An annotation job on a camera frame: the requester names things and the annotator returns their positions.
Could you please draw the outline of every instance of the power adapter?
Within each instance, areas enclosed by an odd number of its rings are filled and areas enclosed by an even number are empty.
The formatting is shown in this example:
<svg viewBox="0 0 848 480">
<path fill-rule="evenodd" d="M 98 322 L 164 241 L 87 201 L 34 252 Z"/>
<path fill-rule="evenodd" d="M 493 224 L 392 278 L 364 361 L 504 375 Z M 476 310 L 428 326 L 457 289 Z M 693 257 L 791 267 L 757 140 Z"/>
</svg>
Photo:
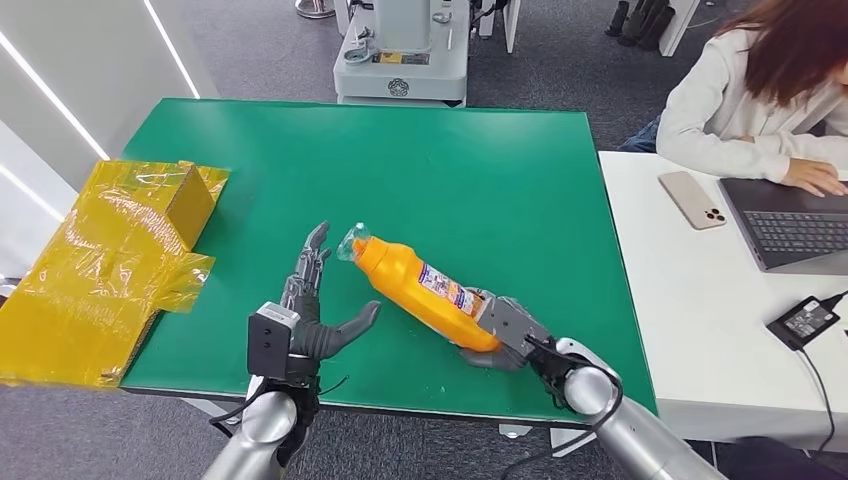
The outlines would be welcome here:
<svg viewBox="0 0 848 480">
<path fill-rule="evenodd" d="M 839 315 L 833 313 L 833 309 L 844 296 L 845 293 L 840 293 L 826 300 L 809 296 L 766 328 L 791 350 L 802 350 L 839 321 Z"/>
</svg>

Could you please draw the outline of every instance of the laptop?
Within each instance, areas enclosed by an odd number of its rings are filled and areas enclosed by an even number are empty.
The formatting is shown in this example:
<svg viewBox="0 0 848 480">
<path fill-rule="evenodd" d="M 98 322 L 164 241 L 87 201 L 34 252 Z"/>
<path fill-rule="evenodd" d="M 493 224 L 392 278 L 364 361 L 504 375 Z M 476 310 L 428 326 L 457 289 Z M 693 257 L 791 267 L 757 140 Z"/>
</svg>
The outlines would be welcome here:
<svg viewBox="0 0 848 480">
<path fill-rule="evenodd" d="M 848 275 L 848 196 L 819 198 L 767 180 L 719 185 L 762 271 Z"/>
</svg>

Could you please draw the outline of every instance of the white wall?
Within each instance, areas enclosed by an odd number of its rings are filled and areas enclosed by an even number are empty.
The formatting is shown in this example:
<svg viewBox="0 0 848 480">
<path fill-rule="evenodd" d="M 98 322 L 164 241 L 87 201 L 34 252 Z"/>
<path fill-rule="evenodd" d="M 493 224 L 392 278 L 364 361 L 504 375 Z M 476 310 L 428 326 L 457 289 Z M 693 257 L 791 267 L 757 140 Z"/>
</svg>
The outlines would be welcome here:
<svg viewBox="0 0 848 480">
<path fill-rule="evenodd" d="M 117 157 L 161 98 L 194 96 L 151 9 L 198 95 L 217 97 L 174 0 L 0 0 L 0 275 L 29 269 L 98 150 Z"/>
<path fill-rule="evenodd" d="M 74 189 L 0 122 L 0 275 L 26 273 L 76 197 Z"/>
<path fill-rule="evenodd" d="M 152 7 L 201 97 L 217 97 L 174 0 Z M 162 97 L 191 97 L 145 0 L 0 0 L 0 32 L 110 157 Z M 0 49 L 0 120 L 79 189 L 98 154 Z"/>
</svg>

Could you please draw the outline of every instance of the green table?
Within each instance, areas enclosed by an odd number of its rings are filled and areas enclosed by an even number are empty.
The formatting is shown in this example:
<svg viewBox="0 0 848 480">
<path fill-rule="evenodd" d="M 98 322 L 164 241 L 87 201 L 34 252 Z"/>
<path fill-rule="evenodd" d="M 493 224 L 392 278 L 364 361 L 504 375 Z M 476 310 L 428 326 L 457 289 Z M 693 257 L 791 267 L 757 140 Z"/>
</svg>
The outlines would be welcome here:
<svg viewBox="0 0 848 480">
<path fill-rule="evenodd" d="M 518 298 L 579 340 L 656 411 L 600 169 L 582 113 L 165 99 L 124 158 L 232 170 L 195 251 L 217 258 L 189 314 L 150 331 L 122 387 L 235 398 L 248 383 L 246 321 L 279 300 L 306 234 L 327 246 L 364 221 L 458 282 Z M 380 298 L 331 257 L 322 316 Z M 388 300 L 374 327 L 322 363 L 322 397 L 366 409 L 569 422 L 529 368 L 467 366 L 456 347 Z"/>
</svg>

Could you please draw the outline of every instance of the brown hair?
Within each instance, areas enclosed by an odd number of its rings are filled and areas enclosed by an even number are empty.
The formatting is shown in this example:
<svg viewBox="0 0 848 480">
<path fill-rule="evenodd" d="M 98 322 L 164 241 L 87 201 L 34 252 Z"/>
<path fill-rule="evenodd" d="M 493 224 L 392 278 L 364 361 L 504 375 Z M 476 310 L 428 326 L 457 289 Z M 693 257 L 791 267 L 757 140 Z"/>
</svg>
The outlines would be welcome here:
<svg viewBox="0 0 848 480">
<path fill-rule="evenodd" d="M 787 106 L 848 65 L 848 0 L 764 0 L 716 35 L 735 29 L 760 32 L 745 71 L 754 98 Z"/>
</svg>

